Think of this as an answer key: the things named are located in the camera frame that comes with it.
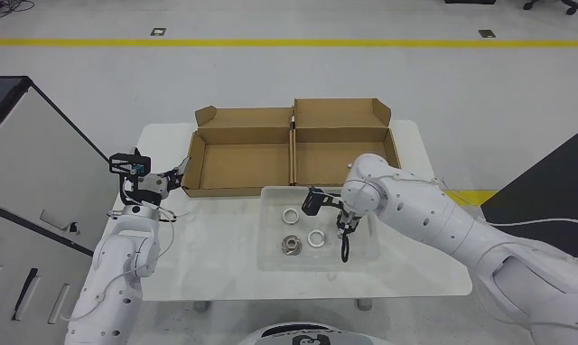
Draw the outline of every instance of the yellow floor line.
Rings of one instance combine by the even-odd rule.
[[[445,193],[455,200],[460,206],[481,206],[483,202],[489,200],[497,191],[445,191]]]
[[[42,47],[402,47],[402,48],[578,48],[578,40],[435,39],[17,39],[0,46]]]

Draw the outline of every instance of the clear plastic bin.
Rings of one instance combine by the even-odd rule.
[[[339,193],[340,189],[325,189]],[[261,218],[257,240],[257,265],[262,271],[362,271],[380,255],[378,229],[373,215],[359,222],[357,230],[349,235],[350,259],[341,262],[341,240],[337,238],[337,215],[339,210],[322,207],[317,216],[307,216],[301,206],[308,189],[306,187],[265,187],[261,191]],[[283,211],[294,208],[299,220],[293,225],[283,222]],[[307,235],[313,229],[325,234],[322,247],[312,247]],[[283,253],[281,243],[286,236],[296,235],[302,241],[299,255]]]

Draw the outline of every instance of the white ring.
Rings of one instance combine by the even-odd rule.
[[[320,243],[313,243],[311,240],[311,236],[315,233],[319,233],[322,236],[322,241]],[[309,235],[307,235],[307,242],[309,242],[311,247],[321,247],[325,245],[325,234],[320,229],[314,229],[313,231],[309,232]]]
[[[287,219],[287,213],[294,213],[295,219],[293,220]],[[287,225],[294,225],[299,220],[299,212],[297,212],[296,209],[287,209],[283,211],[283,215],[281,216],[281,218],[283,219],[283,222],[286,223]]]

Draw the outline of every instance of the metal bearing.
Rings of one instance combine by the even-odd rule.
[[[289,235],[286,238],[283,238],[283,242],[281,242],[281,249],[283,250],[283,253],[288,256],[299,255],[302,247],[303,244],[301,239],[296,235]]]
[[[296,209],[287,209],[283,211],[281,218],[287,225],[294,225],[299,220],[299,212]]]
[[[318,233],[318,234],[321,235],[321,237],[322,237],[322,241],[321,241],[321,242],[314,243],[314,242],[311,240],[311,237],[312,237],[314,234],[316,234],[316,233]],[[310,245],[311,247],[321,247],[321,246],[325,245],[325,234],[324,234],[323,231],[321,231],[320,229],[314,229],[313,231],[309,232],[309,235],[307,235],[307,242],[309,242],[309,245]]]

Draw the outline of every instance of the open cardboard box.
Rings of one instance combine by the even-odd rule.
[[[389,120],[391,110],[375,98],[296,99],[294,182],[341,186],[349,163],[364,153],[399,168]]]
[[[191,164],[182,187],[189,197],[259,195],[265,186],[293,180],[292,108],[216,109],[195,112]]]

